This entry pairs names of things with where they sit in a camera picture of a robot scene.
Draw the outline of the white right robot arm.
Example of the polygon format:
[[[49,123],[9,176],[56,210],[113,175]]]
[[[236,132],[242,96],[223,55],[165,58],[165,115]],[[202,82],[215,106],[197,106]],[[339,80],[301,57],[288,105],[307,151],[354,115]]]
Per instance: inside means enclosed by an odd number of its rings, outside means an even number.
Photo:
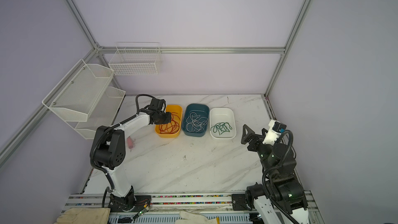
[[[265,224],[307,224],[305,191],[294,174],[294,136],[286,125],[272,120],[268,129],[256,134],[243,125],[241,143],[256,152],[262,166],[261,183],[247,187],[245,201]]]

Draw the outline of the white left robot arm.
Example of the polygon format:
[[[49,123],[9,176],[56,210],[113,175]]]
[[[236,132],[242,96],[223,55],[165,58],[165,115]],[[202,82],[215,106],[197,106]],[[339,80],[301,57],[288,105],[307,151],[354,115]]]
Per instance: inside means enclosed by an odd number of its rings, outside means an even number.
[[[109,186],[109,207],[114,211],[129,212],[137,205],[134,188],[127,180],[122,163],[126,156],[126,141],[139,129],[151,124],[170,123],[172,114],[166,111],[166,101],[149,94],[135,98],[136,113],[112,126],[97,128],[90,150],[90,165],[104,173]]]

